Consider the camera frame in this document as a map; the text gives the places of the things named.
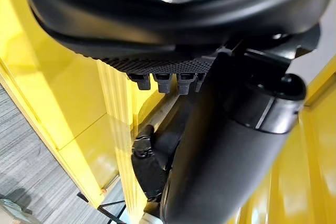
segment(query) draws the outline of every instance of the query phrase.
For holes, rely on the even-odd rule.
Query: metal bar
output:
[[[111,214],[110,212],[108,212],[107,210],[105,210],[104,208],[102,208],[101,206],[99,206],[97,208],[98,211],[100,211],[103,215],[105,215],[106,217],[110,218],[111,220],[113,220],[115,223],[117,224],[126,224],[125,222],[123,222],[122,220],[120,220],[118,217],[114,216],[113,214]]]
[[[103,204],[103,205],[100,205],[100,207],[108,207],[108,206],[112,206],[112,205],[119,204],[119,203],[125,203],[125,201],[122,200],[122,201],[116,201],[116,202],[112,202],[108,204]]]
[[[117,218],[120,218],[120,216],[122,215],[122,213],[125,211],[126,209],[126,204],[125,206],[121,209],[120,213],[118,214]]]

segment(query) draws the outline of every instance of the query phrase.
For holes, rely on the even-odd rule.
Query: black rubber part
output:
[[[161,199],[161,218],[166,224],[226,223],[257,188],[286,141],[288,130],[264,132],[245,125],[248,116],[239,117],[238,122],[236,110],[227,113],[223,105],[231,91],[228,86],[244,83],[235,62],[232,57],[218,56],[197,96]],[[304,99],[298,92],[295,105],[296,97]],[[257,108],[259,102],[265,104],[253,95],[243,102]],[[290,113],[297,116],[295,109]],[[287,116],[277,122],[286,122]]]
[[[318,22],[328,2],[209,0],[176,6],[143,0],[30,0],[41,22],[60,34],[157,45],[300,33]]]

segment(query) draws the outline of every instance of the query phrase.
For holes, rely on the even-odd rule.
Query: textured black surface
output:
[[[126,73],[207,73],[213,63],[211,59],[152,60],[152,59],[102,59],[121,72]]]

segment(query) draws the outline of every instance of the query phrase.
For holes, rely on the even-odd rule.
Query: yellow painted panel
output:
[[[61,149],[106,113],[97,63],[50,39],[26,0],[0,4],[0,71]]]
[[[118,170],[97,62],[49,38],[27,0],[0,0],[0,82],[90,203],[100,205]]]
[[[131,147],[139,124],[163,98],[163,94],[158,93],[158,86],[153,80],[151,90],[140,91],[126,74],[101,61],[98,66],[127,210],[132,223],[139,223],[146,197],[132,168]]]
[[[98,207],[104,199],[101,189],[118,174],[108,115],[77,136],[59,154],[77,180],[86,184],[83,193]]]

